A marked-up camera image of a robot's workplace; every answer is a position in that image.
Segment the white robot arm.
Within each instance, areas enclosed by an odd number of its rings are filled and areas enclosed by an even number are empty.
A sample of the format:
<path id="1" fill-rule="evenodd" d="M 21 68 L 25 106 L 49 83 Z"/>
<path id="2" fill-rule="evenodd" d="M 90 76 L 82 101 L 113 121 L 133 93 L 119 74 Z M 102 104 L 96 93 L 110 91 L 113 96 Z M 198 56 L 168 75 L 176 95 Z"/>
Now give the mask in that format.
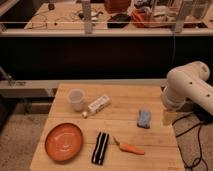
<path id="1" fill-rule="evenodd" d="M 205 124 L 213 123 L 213 86 L 207 83 L 209 76 L 209 67 L 201 61 L 171 69 L 161 94 L 163 105 L 177 111 L 190 99 L 197 104 L 197 117 Z"/>

